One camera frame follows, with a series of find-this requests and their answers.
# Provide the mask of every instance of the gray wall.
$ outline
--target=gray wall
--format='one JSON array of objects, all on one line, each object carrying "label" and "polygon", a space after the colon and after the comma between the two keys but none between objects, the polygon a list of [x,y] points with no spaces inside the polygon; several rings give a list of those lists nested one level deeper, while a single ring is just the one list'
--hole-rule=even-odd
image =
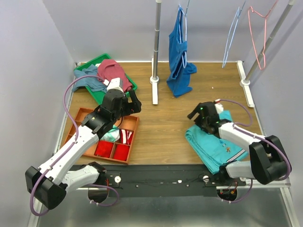
[{"label": "gray wall", "polygon": [[0,3],[0,226],[24,227],[24,173],[54,150],[73,60],[41,0]]},{"label": "gray wall", "polygon": [[[251,48],[247,9],[267,13],[276,0],[247,0],[239,21],[230,61],[244,60]],[[88,61],[101,53],[116,60],[150,61],[153,54],[155,0],[43,0],[72,57]],[[277,8],[287,0],[280,0]],[[178,10],[187,0],[163,0],[159,60],[168,60],[169,39]],[[227,34],[244,0],[192,0],[188,9],[188,59],[222,61]],[[278,19],[272,16],[269,25]],[[252,16],[253,32],[263,31],[264,20]]]},{"label": "gray wall", "polygon": [[[277,135],[292,163],[291,193],[301,225],[302,196],[302,63],[303,2],[297,1],[277,33],[267,56],[267,68],[256,70],[251,78],[251,92],[261,124],[267,135]],[[254,61],[247,56],[246,73]]]}]

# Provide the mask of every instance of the red fabric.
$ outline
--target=red fabric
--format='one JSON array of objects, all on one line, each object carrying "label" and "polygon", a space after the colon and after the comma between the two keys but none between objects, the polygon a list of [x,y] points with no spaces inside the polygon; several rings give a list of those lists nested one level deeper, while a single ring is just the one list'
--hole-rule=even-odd
[{"label": "red fabric", "polygon": [[113,159],[126,161],[129,152],[129,146],[117,144]]},{"label": "red fabric", "polygon": [[101,78],[99,81],[107,79],[109,82],[114,78],[121,78],[124,92],[132,88],[132,84],[127,79],[123,68],[113,59],[104,59],[102,61],[98,66],[97,76]]},{"label": "red fabric", "polygon": [[95,151],[96,156],[110,157],[114,144],[111,142],[100,140]]},{"label": "red fabric", "polygon": [[133,139],[133,132],[125,129],[120,129],[120,141],[123,144],[130,145]]},{"label": "red fabric", "polygon": [[128,144],[129,144],[129,145],[132,143],[133,135],[134,135],[134,133],[132,133],[131,136],[130,136],[129,139],[128,139]]}]

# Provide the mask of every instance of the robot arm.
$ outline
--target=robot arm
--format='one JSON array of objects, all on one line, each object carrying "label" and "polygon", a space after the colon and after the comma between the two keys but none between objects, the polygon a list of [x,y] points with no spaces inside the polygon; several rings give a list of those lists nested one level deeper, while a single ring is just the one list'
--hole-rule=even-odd
[{"label": "robot arm", "polygon": [[218,138],[229,140],[250,153],[250,161],[231,161],[220,167],[218,173],[221,181],[245,177],[268,184],[286,175],[287,164],[283,157],[264,140],[274,144],[287,158],[283,146],[276,136],[264,137],[236,126],[227,119],[219,118],[223,106],[214,102],[199,103],[187,117],[205,132]]},{"label": "robot arm", "polygon": [[[38,169],[31,166],[26,171],[27,190],[31,193],[38,178],[48,170],[34,194],[48,209],[51,210],[58,206],[68,191],[95,183],[104,177],[104,170],[100,166],[94,165],[94,163],[81,170],[72,173],[67,172],[89,147],[97,143],[105,133],[113,128],[120,117],[141,111],[141,102],[137,99],[134,91],[129,91],[132,102],[128,103],[128,99],[124,96],[119,83],[120,80],[111,81],[108,86],[111,89],[104,96],[103,103],[88,114],[81,126],[78,127],[77,140],[76,135],[73,135],[54,156]],[[64,152],[73,142],[75,144],[64,155]]]}]

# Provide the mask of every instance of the green tray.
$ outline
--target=green tray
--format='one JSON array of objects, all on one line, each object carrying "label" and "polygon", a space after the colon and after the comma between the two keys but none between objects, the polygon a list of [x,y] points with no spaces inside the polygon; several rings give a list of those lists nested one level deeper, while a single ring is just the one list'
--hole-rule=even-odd
[{"label": "green tray", "polygon": [[[89,66],[91,66],[91,64],[96,65],[101,63],[104,59],[111,59],[111,57],[105,53],[103,55],[100,55],[99,57],[96,57],[93,60],[88,61],[87,63],[78,66],[77,68],[75,68],[75,70],[82,70],[82,69],[87,69]],[[138,87],[137,85],[132,81],[132,79],[129,78],[128,75],[126,75],[126,77],[128,78],[129,82],[132,83],[132,89],[135,91]],[[93,96],[93,98],[96,100],[96,102],[98,103],[98,105],[100,105],[103,101],[103,97],[105,95],[105,93],[103,91],[91,91],[91,89],[86,86],[86,89],[90,92],[90,94]]]}]

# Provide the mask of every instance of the wooden surface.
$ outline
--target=wooden surface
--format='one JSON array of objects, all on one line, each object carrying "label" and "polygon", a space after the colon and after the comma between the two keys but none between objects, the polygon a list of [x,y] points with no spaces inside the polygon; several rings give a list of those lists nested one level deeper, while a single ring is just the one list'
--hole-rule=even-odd
[{"label": "wooden surface", "polygon": [[[232,99],[246,105],[243,88],[236,63],[227,63],[222,69],[221,63],[195,63],[197,73],[192,74],[190,86],[193,90],[179,98],[174,98],[166,84],[170,74],[168,63],[159,63],[158,85],[159,104],[152,105],[152,85],[149,79],[152,73],[151,63],[120,63],[125,72],[138,85],[136,94],[142,102],[137,135],[129,164],[200,164],[201,159],[185,139],[185,132],[193,125],[187,115],[199,102],[213,101],[218,98]],[[236,104],[223,103],[230,110],[233,121],[249,123],[246,112]],[[95,108],[97,103],[85,88],[78,89],[71,102],[73,117],[80,107]],[[253,125],[248,130],[260,133],[253,109]],[[68,119],[63,141],[71,127]],[[77,164],[87,164],[92,159],[80,158]]]}]

